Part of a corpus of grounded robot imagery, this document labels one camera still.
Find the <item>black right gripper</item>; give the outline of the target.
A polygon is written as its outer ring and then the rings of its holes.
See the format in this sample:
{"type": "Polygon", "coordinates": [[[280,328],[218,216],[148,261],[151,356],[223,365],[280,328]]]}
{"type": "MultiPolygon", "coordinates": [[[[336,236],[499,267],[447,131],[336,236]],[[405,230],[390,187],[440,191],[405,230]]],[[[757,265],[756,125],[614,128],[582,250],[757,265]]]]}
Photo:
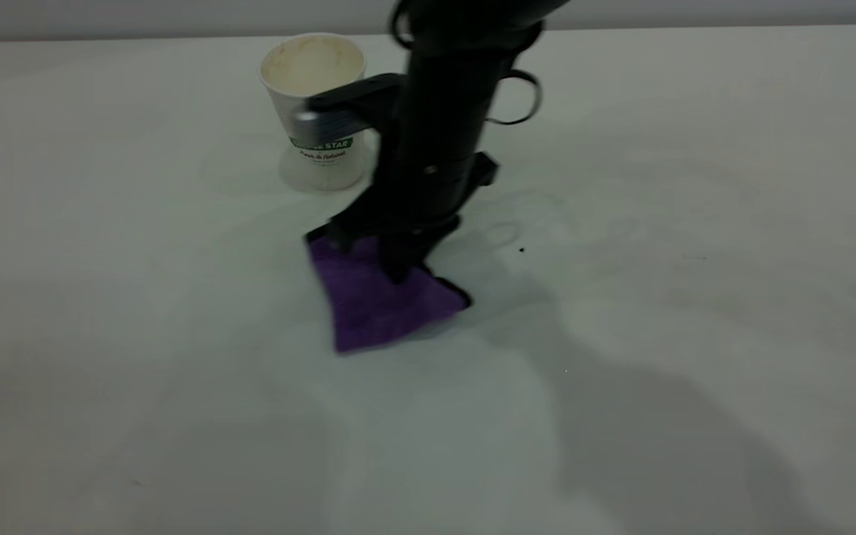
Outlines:
{"type": "Polygon", "coordinates": [[[325,226],[336,251],[351,251],[361,239],[377,238],[378,261],[399,285],[449,234],[461,226],[461,210],[480,187],[496,182],[499,163],[486,152],[424,174],[402,167],[393,149],[379,145],[366,189],[325,226]]]}

